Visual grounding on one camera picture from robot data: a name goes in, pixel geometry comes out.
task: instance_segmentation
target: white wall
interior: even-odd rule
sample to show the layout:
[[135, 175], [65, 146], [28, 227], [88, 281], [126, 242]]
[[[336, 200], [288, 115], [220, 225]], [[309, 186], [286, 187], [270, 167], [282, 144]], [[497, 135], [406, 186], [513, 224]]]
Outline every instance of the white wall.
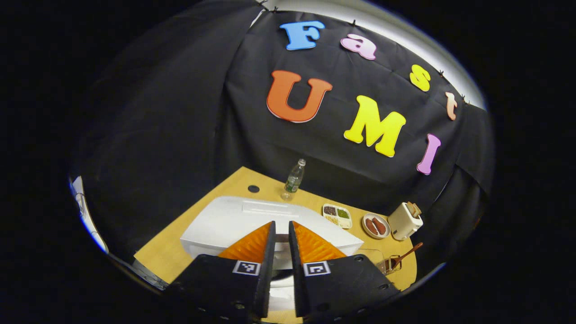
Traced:
[[264, 6], [270, 10], [293, 10], [322, 14], [352, 22], [379, 33], [416, 53], [437, 70], [444, 71], [446, 79], [466, 95], [466, 101], [482, 109], [486, 102], [480, 89], [456, 58], [424, 32], [385, 9], [363, 0], [269, 0]]

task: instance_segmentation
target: black cloth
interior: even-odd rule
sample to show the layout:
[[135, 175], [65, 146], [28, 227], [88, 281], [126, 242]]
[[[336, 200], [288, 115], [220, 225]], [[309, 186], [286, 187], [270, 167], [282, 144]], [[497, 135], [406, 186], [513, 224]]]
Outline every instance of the black cloth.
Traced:
[[[390, 214], [416, 202], [424, 226], [413, 236], [422, 277], [468, 237], [491, 186], [494, 139], [488, 113], [401, 45], [344, 21], [300, 12], [263, 12], [251, 1], [208, 1], [143, 35], [96, 83], [89, 107], [104, 117], [82, 141], [78, 174], [89, 208], [110, 251], [133, 253], [241, 166], [285, 181], [307, 161], [302, 189], [344, 204]], [[281, 24], [320, 20], [316, 46], [288, 51]], [[347, 34], [377, 46], [370, 61], [340, 45]], [[410, 82], [411, 66], [431, 75], [430, 90]], [[302, 80], [288, 104], [301, 108], [308, 79], [332, 84], [317, 115], [291, 123], [271, 114], [271, 73]], [[446, 113], [445, 92], [458, 102]], [[395, 156], [344, 138], [358, 112], [358, 95], [378, 104], [380, 118], [406, 118]], [[428, 133], [441, 141], [432, 172], [416, 170]]]

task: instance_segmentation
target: sausage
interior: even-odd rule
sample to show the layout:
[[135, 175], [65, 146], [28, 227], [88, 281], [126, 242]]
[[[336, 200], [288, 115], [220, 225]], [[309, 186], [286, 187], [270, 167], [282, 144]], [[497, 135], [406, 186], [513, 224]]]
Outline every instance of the sausage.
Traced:
[[378, 231], [376, 230], [376, 227], [374, 227], [374, 223], [369, 218], [366, 218], [366, 228], [368, 228], [368, 230], [374, 235], [378, 235]]
[[380, 235], [384, 235], [384, 233], [386, 233], [386, 227], [376, 217], [372, 219], [372, 222], [376, 226], [376, 229], [378, 230], [378, 233], [380, 233]]

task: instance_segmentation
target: white toaster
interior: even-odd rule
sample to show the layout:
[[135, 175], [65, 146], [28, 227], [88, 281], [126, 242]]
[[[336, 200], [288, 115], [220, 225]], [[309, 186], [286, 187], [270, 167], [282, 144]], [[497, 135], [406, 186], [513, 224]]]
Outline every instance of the white toaster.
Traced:
[[423, 224], [422, 215], [412, 217], [406, 203], [403, 202], [396, 210], [388, 216], [388, 224], [392, 232], [392, 237], [399, 241], [406, 240], [414, 234]]

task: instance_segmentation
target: wooden utensil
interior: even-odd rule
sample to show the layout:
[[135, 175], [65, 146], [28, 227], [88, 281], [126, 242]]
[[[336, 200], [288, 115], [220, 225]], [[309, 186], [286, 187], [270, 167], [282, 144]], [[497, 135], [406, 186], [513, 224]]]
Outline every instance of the wooden utensil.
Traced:
[[400, 264], [400, 261], [402, 261], [402, 259], [404, 259], [404, 258], [406, 257], [406, 255], [408, 255], [408, 254], [416, 251], [417, 249], [419, 249], [419, 248], [422, 246], [422, 244], [424, 244], [424, 243], [420, 242], [420, 243], [416, 244], [412, 249], [410, 249], [410, 251], [406, 252], [406, 253], [405, 253], [404, 255], [402, 255], [401, 257], [391, 258], [391, 259], [390, 259], [390, 263], [391, 263], [390, 270], [394, 269], [394, 267], [396, 267], [398, 264]]

